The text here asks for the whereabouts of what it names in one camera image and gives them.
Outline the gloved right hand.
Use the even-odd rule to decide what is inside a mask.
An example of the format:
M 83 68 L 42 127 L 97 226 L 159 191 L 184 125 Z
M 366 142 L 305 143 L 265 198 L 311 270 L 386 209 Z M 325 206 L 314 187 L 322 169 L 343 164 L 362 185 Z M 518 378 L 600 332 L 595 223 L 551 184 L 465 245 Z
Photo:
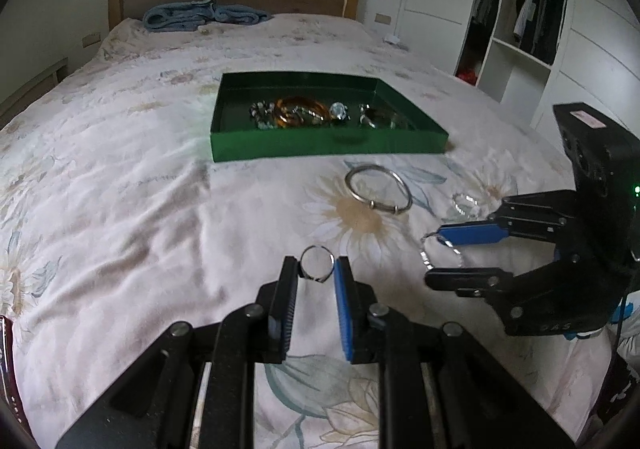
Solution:
M 606 322 L 605 325 L 616 329 L 617 325 L 620 323 L 625 323 L 631 318 L 638 316 L 639 302 L 631 299 L 631 301 L 620 302 L 612 315 L 608 318 L 608 322 Z M 604 328 L 588 332 L 568 332 L 564 333 L 563 336 L 564 339 L 567 339 L 568 341 L 572 341 L 573 339 L 591 339 L 591 337 L 599 335 L 603 330 Z

